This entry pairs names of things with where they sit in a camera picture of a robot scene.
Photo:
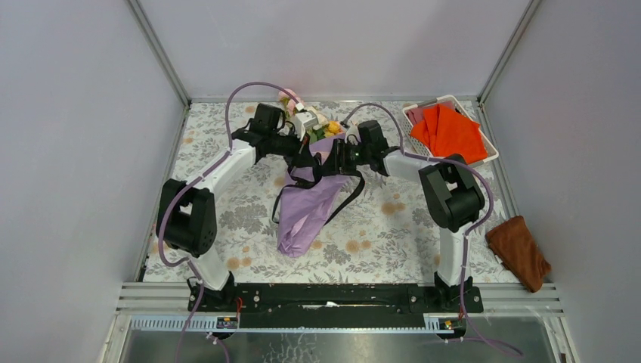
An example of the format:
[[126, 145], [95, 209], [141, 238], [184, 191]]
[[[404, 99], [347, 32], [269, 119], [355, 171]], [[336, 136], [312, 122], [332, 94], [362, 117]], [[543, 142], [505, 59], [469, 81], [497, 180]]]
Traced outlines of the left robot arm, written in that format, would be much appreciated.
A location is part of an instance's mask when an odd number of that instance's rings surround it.
[[296, 114], [285, 119], [277, 107], [260, 104], [248, 124], [228, 131], [229, 146], [196, 175], [184, 181], [166, 181], [161, 191], [156, 235], [160, 246], [178, 250], [181, 259], [167, 266], [186, 262], [194, 271], [205, 299], [215, 310], [224, 311], [234, 303], [228, 286], [231, 272], [213, 246], [217, 235], [215, 204], [219, 197], [246, 170], [267, 155], [288, 160], [312, 161], [305, 124], [317, 116], [296, 105]]

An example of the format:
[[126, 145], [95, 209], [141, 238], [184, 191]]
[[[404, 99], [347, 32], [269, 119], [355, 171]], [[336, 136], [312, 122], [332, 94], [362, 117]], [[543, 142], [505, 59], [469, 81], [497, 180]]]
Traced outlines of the pink and purple wrapping paper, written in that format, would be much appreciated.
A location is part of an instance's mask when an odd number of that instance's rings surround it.
[[313, 182], [310, 166], [295, 168], [285, 176], [279, 199], [277, 250], [288, 257], [307, 253], [321, 229], [330, 219], [339, 192], [349, 181], [346, 175], [323, 176], [309, 189], [295, 188], [294, 178]]

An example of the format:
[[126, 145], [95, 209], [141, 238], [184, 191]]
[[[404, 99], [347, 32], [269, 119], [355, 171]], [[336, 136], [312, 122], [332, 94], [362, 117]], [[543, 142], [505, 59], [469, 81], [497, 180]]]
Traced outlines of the yellow fake flower bunch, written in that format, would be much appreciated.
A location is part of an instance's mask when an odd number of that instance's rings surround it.
[[307, 130], [311, 143], [315, 143], [326, 138], [332, 138], [344, 132], [345, 129], [337, 121], [328, 121], [324, 124], [312, 126]]

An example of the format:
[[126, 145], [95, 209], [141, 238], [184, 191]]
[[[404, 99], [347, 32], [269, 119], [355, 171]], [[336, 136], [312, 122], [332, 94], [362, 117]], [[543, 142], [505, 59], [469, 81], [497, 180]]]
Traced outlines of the pink fake flower stem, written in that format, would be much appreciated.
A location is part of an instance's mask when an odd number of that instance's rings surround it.
[[298, 104], [304, 107], [297, 94], [288, 88], [278, 92], [278, 101], [282, 104], [287, 116], [293, 116], [299, 111]]

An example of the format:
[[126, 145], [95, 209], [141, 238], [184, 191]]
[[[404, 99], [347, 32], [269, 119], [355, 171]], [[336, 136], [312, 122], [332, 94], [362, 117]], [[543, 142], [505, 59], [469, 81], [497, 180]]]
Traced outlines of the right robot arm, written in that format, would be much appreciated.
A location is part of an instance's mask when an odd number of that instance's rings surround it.
[[432, 221], [441, 229], [441, 262], [436, 272], [433, 299], [438, 308], [451, 312], [463, 302], [458, 285], [465, 282], [469, 229], [479, 220], [485, 198], [474, 169], [459, 154], [445, 158], [410, 154], [392, 147], [376, 120], [355, 127], [358, 137], [346, 135], [333, 141], [322, 170], [325, 175], [358, 174], [369, 166], [383, 176], [403, 178], [420, 184]]

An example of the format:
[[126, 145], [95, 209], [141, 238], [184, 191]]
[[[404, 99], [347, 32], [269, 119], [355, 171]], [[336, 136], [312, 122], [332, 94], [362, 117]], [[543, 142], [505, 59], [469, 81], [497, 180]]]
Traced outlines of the white fake flower stem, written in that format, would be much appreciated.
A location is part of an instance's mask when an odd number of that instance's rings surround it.
[[329, 120], [316, 108], [307, 106], [305, 110], [312, 115], [312, 121], [305, 122], [305, 128], [307, 130], [313, 129], [316, 131], [329, 125]]

